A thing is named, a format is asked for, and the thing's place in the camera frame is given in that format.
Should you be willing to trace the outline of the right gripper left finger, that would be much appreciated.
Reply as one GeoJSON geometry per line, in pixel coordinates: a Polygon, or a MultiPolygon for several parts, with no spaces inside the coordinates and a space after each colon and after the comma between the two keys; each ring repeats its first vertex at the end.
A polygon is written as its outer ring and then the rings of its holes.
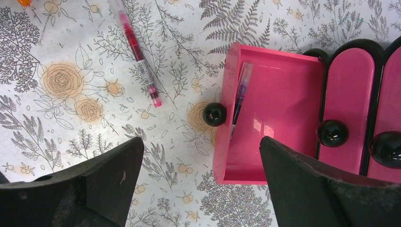
{"type": "Polygon", "coordinates": [[[31,182],[0,181],[3,227],[123,227],[141,169],[135,137],[75,166],[31,182]]]}

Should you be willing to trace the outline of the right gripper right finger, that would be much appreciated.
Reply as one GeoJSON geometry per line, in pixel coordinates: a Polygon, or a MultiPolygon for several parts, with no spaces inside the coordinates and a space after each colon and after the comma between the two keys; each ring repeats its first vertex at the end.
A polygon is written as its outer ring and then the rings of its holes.
{"type": "Polygon", "coordinates": [[[398,227],[401,186],[332,167],[265,136],[260,155],[281,227],[398,227]]]}

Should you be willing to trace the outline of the black pink drawer box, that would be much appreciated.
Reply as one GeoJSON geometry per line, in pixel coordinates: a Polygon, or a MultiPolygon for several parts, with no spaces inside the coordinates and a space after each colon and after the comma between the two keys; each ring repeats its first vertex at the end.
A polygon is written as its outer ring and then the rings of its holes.
{"type": "Polygon", "coordinates": [[[204,108],[217,126],[218,184],[266,184],[259,152],[269,136],[338,169],[401,181],[401,41],[356,39],[333,53],[302,54],[233,43],[220,102],[204,108]],[[243,62],[254,64],[234,134],[243,62]]]}

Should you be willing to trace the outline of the purple pen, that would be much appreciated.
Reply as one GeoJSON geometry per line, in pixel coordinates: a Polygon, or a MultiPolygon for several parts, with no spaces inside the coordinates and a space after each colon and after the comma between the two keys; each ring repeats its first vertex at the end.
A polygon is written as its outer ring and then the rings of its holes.
{"type": "Polygon", "coordinates": [[[243,62],[242,68],[241,68],[241,73],[240,73],[240,78],[239,78],[239,84],[238,84],[238,89],[236,92],[235,96],[235,107],[234,107],[234,114],[233,114],[233,123],[232,123],[232,129],[231,129],[231,134],[230,134],[230,139],[232,139],[235,126],[237,123],[237,119],[241,110],[242,102],[249,84],[250,77],[252,76],[253,73],[253,68],[254,64],[249,63],[249,62],[243,62]]]}

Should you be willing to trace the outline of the dark red pen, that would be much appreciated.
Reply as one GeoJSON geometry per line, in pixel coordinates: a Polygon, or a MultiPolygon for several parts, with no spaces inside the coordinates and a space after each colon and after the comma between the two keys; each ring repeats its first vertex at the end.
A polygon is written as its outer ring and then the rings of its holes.
{"type": "Polygon", "coordinates": [[[160,107],[162,105],[162,102],[159,98],[158,91],[154,84],[151,73],[145,63],[145,58],[141,52],[139,43],[135,36],[134,30],[131,26],[131,21],[124,8],[123,2],[122,0],[108,0],[108,3],[113,13],[113,16],[117,22],[117,25],[127,38],[129,47],[131,48],[137,60],[137,68],[139,71],[139,75],[142,77],[144,81],[144,85],[146,86],[146,89],[149,93],[149,96],[153,102],[154,107],[160,107]]]}

